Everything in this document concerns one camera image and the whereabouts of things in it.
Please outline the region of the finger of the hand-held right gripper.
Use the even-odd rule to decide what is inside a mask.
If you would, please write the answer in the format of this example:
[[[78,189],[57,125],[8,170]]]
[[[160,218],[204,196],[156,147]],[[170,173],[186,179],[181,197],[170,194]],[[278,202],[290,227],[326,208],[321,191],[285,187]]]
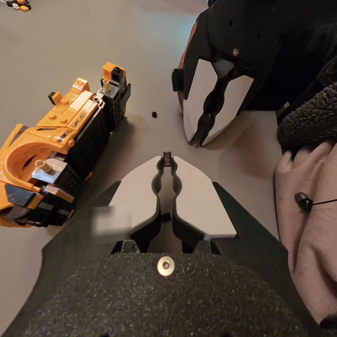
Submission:
[[[218,76],[212,63],[200,59],[188,98],[183,101],[183,124],[188,142],[191,142],[197,132],[199,119],[204,112],[205,100],[215,88],[217,80]]]
[[[212,141],[234,120],[253,81],[254,79],[247,75],[227,81],[220,108],[211,113],[210,122],[200,141],[201,146]]]

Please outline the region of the person's right hand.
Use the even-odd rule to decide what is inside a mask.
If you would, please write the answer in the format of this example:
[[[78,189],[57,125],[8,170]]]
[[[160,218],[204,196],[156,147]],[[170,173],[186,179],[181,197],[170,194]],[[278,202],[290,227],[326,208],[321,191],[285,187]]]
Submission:
[[[187,46],[186,46],[186,48],[184,50],[184,53],[183,53],[183,55],[182,55],[182,57],[180,59],[180,62],[179,62],[179,65],[178,65],[178,69],[183,69],[183,67],[184,67],[185,56],[186,56],[189,44],[191,42],[191,39],[192,39],[192,37],[194,35],[194,32],[196,30],[196,25],[197,25],[197,21],[194,23],[194,25],[192,27],[192,30],[191,30],[191,33],[189,35],[189,39],[188,39],[188,42],[187,42]],[[177,95],[178,95],[178,100],[179,100],[180,108],[183,111],[184,91],[177,91]]]

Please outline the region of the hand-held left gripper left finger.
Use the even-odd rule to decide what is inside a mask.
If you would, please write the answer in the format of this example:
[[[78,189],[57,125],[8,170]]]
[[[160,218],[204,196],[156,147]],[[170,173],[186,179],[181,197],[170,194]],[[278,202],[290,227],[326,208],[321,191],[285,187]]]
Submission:
[[[130,239],[142,253],[161,230],[161,177],[162,157],[156,156],[128,173],[109,203],[130,214]]]

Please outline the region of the yellow lego car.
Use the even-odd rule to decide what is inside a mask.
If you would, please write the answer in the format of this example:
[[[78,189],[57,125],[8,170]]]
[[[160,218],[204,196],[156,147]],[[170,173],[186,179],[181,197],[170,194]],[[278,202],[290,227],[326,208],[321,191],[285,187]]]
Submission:
[[[75,211],[86,181],[131,95],[126,70],[107,62],[101,88],[77,78],[35,127],[18,124],[0,152],[0,222],[6,228],[62,226]]]

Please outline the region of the pile of small lego pieces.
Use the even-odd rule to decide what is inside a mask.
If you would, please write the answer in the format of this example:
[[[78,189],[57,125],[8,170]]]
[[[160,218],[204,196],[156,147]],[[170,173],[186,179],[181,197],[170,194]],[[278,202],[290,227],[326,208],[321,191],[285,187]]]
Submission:
[[[29,0],[2,0],[8,7],[11,7],[17,11],[21,10],[28,12],[32,9]]]

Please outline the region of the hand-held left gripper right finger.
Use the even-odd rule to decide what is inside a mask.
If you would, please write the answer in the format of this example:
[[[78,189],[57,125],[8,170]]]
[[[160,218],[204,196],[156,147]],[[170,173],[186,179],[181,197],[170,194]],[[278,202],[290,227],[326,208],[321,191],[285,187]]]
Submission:
[[[211,179],[178,156],[171,160],[173,190],[172,230],[191,252],[201,240],[234,238],[237,231]]]

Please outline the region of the black drawstring with bead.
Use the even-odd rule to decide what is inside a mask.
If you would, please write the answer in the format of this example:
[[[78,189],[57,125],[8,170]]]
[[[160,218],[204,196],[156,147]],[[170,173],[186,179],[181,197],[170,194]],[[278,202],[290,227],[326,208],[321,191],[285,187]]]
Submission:
[[[311,200],[307,194],[303,193],[303,192],[298,192],[294,195],[294,199],[296,201],[296,203],[298,204],[298,206],[301,209],[312,209],[313,206],[316,205],[322,205],[322,204],[328,204],[328,203],[334,203],[337,201],[337,199],[333,199],[333,200],[327,200],[327,201],[321,201],[318,203],[314,203],[313,200]]]

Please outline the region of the beige hoodie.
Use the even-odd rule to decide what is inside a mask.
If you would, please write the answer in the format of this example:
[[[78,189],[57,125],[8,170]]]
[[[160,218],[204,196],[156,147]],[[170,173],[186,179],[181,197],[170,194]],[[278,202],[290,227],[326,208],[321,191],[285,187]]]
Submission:
[[[337,197],[337,145],[326,141],[302,147],[294,158],[286,151],[275,171],[275,197],[281,243],[288,250],[292,280],[317,323],[336,319],[337,206],[302,209],[295,194],[314,204]]]

